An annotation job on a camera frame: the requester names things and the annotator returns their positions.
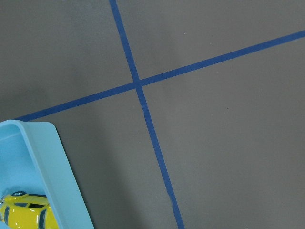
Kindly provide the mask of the yellow beetle toy car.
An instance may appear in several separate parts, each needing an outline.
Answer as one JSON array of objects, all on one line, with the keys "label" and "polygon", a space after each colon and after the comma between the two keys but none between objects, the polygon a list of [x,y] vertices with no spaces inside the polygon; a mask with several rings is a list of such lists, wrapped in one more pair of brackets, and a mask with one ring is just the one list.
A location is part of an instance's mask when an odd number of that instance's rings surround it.
[{"label": "yellow beetle toy car", "polygon": [[45,195],[17,191],[0,199],[0,221],[11,229],[58,229]]}]

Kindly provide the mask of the light blue plastic bin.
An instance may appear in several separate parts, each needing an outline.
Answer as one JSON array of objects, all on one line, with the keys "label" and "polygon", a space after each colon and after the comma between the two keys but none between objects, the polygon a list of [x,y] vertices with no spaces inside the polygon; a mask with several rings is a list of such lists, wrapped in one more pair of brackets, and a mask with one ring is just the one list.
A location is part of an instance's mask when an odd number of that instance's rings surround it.
[{"label": "light blue plastic bin", "polygon": [[92,229],[56,127],[48,122],[0,124],[0,195],[44,194],[61,229]]}]

